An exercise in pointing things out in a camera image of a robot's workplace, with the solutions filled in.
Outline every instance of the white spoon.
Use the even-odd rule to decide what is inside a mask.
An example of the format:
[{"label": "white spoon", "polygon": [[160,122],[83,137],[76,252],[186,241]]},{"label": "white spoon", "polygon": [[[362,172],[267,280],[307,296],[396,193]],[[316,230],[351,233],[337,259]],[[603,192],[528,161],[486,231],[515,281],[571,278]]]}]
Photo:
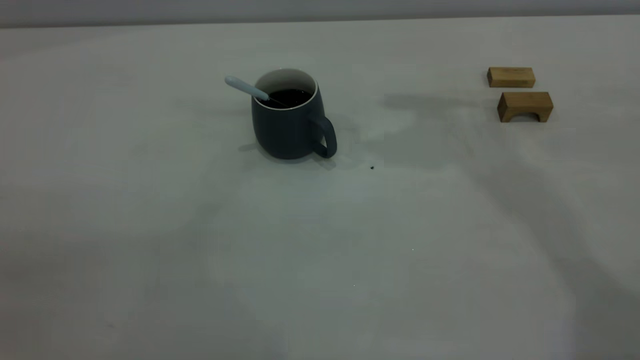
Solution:
[{"label": "white spoon", "polygon": [[244,93],[247,93],[247,94],[249,94],[251,96],[254,96],[254,97],[256,97],[256,98],[258,98],[260,100],[264,100],[264,101],[271,100],[271,101],[277,102],[278,104],[284,106],[285,108],[289,108],[290,107],[288,105],[285,105],[285,104],[281,103],[280,101],[277,101],[276,99],[270,98],[269,95],[266,92],[258,89],[255,86],[251,86],[251,85],[245,83],[244,81],[238,79],[235,76],[225,76],[225,82],[227,83],[228,86],[231,86],[232,88],[236,88],[236,89],[238,89],[238,90],[240,90],[240,91],[242,91]]}]

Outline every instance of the wall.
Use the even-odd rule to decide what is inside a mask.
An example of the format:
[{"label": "wall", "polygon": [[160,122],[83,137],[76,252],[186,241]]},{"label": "wall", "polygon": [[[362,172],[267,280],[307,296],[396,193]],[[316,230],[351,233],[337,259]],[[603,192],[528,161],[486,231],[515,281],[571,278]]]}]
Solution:
[{"label": "wall", "polygon": [[0,0],[0,26],[640,13],[638,0]]}]

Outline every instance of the mug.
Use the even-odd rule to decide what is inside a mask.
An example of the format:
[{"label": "mug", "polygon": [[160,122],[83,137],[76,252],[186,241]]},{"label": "mug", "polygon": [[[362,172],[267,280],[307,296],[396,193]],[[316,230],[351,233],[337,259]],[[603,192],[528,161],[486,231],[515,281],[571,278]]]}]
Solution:
[{"label": "mug", "polygon": [[[317,81],[297,69],[279,69],[264,74],[255,87],[272,94],[296,89],[313,94],[298,106],[286,109],[270,108],[252,97],[253,130],[262,148],[278,159],[298,159],[311,152],[331,158],[337,144],[333,125],[324,116],[324,107]],[[326,146],[321,143],[322,137]]]}]

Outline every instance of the dark liquid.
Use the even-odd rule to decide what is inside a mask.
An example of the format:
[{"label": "dark liquid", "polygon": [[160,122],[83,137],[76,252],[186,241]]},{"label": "dark liquid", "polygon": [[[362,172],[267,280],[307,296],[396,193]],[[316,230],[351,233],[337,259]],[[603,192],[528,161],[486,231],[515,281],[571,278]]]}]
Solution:
[{"label": "dark liquid", "polygon": [[[258,101],[260,101],[260,103],[263,104],[264,106],[269,106],[270,108],[288,109],[288,108],[295,108],[298,105],[302,105],[305,102],[309,101],[309,99],[311,99],[311,94],[308,92],[297,90],[297,89],[287,89],[287,90],[272,92],[271,94],[269,94],[269,100],[267,101],[265,100],[258,100]],[[278,104],[274,100],[277,100],[282,104],[285,104],[286,106]]]}]

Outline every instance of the rectangular wooden block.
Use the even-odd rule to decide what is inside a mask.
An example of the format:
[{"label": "rectangular wooden block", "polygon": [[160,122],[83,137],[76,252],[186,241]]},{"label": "rectangular wooden block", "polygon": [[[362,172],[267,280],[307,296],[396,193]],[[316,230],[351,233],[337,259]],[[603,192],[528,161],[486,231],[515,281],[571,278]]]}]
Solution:
[{"label": "rectangular wooden block", "polygon": [[530,67],[490,67],[486,77],[492,88],[532,88],[536,83]]},{"label": "rectangular wooden block", "polygon": [[538,121],[547,122],[554,103],[548,92],[503,92],[498,103],[498,115],[501,122],[509,122],[515,115],[534,113]]}]

